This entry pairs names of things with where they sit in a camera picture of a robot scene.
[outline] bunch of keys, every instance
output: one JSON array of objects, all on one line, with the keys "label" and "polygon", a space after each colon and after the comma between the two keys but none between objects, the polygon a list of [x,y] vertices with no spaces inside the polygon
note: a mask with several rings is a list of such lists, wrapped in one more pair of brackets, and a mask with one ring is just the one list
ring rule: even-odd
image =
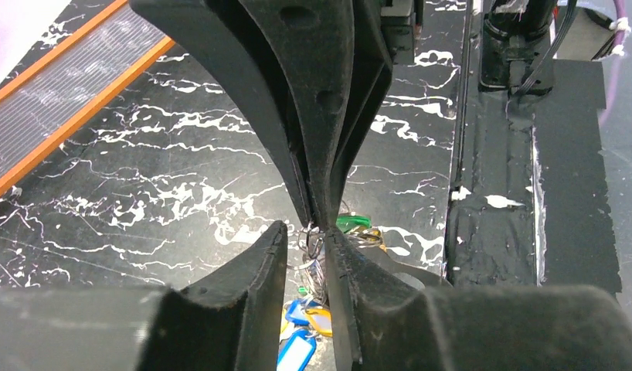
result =
[{"label": "bunch of keys", "polygon": [[277,370],[304,370],[316,352],[318,335],[332,336],[330,311],[310,300],[287,303],[282,311]]}]

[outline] blue key tag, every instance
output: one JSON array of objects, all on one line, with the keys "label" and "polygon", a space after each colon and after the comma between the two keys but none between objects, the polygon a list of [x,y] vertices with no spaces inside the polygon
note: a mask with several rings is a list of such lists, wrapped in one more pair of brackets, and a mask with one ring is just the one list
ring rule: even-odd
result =
[{"label": "blue key tag", "polygon": [[307,317],[304,316],[304,305],[300,299],[294,300],[289,305],[285,318],[287,321],[293,322],[298,326],[309,326],[309,321]]},{"label": "blue key tag", "polygon": [[294,332],[277,358],[277,371],[303,371],[316,351],[316,339],[309,331]]}]

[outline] black marble surface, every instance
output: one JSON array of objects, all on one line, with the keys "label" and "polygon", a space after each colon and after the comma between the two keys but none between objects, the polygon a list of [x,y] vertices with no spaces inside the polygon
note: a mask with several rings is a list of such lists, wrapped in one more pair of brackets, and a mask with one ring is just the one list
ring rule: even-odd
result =
[{"label": "black marble surface", "polygon": [[[13,75],[103,7],[75,0]],[[427,8],[416,65],[396,68],[344,201],[381,226],[396,259],[438,273],[466,8]],[[227,94],[176,46],[0,199],[0,286],[180,288],[273,220],[288,224],[298,259],[300,225],[279,173]],[[298,281],[289,273],[289,298]],[[322,356],[313,364],[331,368]]]}]

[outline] black metal pole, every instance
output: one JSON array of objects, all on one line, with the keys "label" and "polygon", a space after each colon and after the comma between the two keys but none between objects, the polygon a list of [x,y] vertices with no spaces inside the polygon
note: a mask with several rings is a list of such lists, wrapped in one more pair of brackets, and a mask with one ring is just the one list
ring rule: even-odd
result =
[{"label": "black metal pole", "polygon": [[494,0],[487,26],[500,37],[540,39],[548,32],[556,0]]}]

